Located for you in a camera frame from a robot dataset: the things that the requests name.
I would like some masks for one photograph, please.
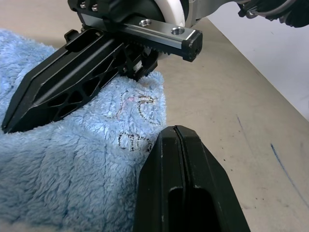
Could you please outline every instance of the blue towel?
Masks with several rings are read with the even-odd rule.
[[[54,52],[0,30],[0,122],[24,75]],[[132,230],[140,170],[165,127],[163,77],[113,79],[64,120],[0,130],[0,219],[57,230]]]

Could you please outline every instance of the blue ink mark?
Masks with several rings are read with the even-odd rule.
[[[275,157],[276,157],[277,161],[279,162],[280,166],[281,166],[282,169],[284,170],[285,175],[288,177],[290,183],[293,185],[294,189],[295,189],[296,192],[298,193],[298,195],[299,195],[299,197],[301,198],[301,200],[305,203],[305,205],[306,205],[307,208],[309,209],[309,204],[308,204],[308,202],[305,200],[305,198],[303,197],[303,195],[300,193],[300,191],[299,191],[299,189],[297,188],[296,184],[294,183],[294,181],[291,179],[290,175],[289,175],[288,172],[286,171],[284,165],[283,165],[282,162],[281,162],[281,159],[279,158],[279,155],[278,155],[278,153],[277,153],[277,151],[276,151],[274,145],[273,145],[273,144],[270,144],[270,146],[271,146],[272,151],[273,151],[274,154],[275,154]]]
[[[245,137],[245,140],[246,140],[246,142],[247,142],[247,145],[248,145],[248,147],[249,147],[251,153],[253,154],[252,148],[251,148],[251,146],[250,146],[250,143],[249,143],[249,140],[248,140],[247,135],[246,135],[246,133],[245,133],[245,130],[244,130],[242,124],[241,124],[241,121],[240,121],[238,115],[236,115],[236,117],[237,117],[238,123],[239,123],[239,125],[240,125],[241,132],[242,132],[243,136]]]

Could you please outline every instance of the fluffy blue cloth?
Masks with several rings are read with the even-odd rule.
[[[0,122],[24,75],[53,52],[0,30]],[[140,169],[165,122],[163,78],[153,72],[139,82],[115,78],[62,121],[0,130],[0,219],[131,231]]]

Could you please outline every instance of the white wall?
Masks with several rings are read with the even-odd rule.
[[[209,20],[309,120],[309,26],[291,28],[262,17],[240,18],[234,3]]]

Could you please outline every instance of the bolt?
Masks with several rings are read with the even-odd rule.
[[[80,7],[82,8],[82,9],[85,9],[86,8],[86,2],[82,2],[82,4],[80,4]]]
[[[92,11],[98,11],[98,5],[95,4],[91,7]]]

